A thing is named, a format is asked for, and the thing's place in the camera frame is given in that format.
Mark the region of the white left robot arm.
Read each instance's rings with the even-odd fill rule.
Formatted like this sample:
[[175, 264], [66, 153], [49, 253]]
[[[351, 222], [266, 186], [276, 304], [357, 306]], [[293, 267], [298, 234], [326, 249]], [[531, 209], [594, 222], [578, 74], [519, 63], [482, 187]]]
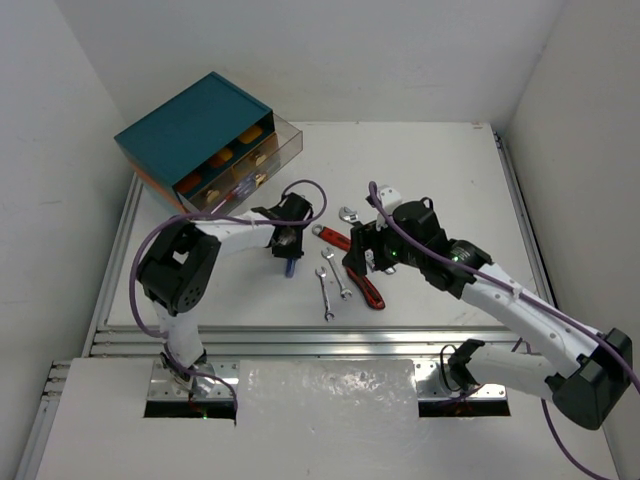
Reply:
[[269, 248], [276, 258], [303, 256], [303, 231], [313, 207], [296, 193], [275, 206], [237, 216], [176, 215], [159, 226], [134, 256], [129, 303], [148, 336], [163, 341], [161, 361], [184, 383], [204, 375], [206, 350], [191, 311], [206, 293], [216, 261], [249, 249]]

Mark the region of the small blue red screwdriver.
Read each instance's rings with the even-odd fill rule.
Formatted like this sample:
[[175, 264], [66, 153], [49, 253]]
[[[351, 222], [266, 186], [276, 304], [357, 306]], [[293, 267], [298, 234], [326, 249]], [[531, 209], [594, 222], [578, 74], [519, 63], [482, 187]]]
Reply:
[[214, 202], [212, 213], [228, 214], [242, 204], [256, 189], [252, 178], [245, 178], [232, 188], [224, 197]]

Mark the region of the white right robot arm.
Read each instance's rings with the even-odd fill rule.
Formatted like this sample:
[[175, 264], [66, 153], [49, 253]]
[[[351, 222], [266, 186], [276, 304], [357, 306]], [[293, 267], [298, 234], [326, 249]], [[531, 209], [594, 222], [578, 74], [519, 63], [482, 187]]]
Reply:
[[633, 346], [619, 329], [602, 333], [562, 313], [515, 282], [473, 243], [447, 236], [428, 198], [377, 202], [379, 214], [356, 223], [344, 266], [417, 269], [432, 287], [492, 316], [533, 344], [535, 355], [468, 339], [449, 356], [441, 379], [467, 392], [497, 383], [553, 403], [575, 424], [597, 430], [632, 383]]

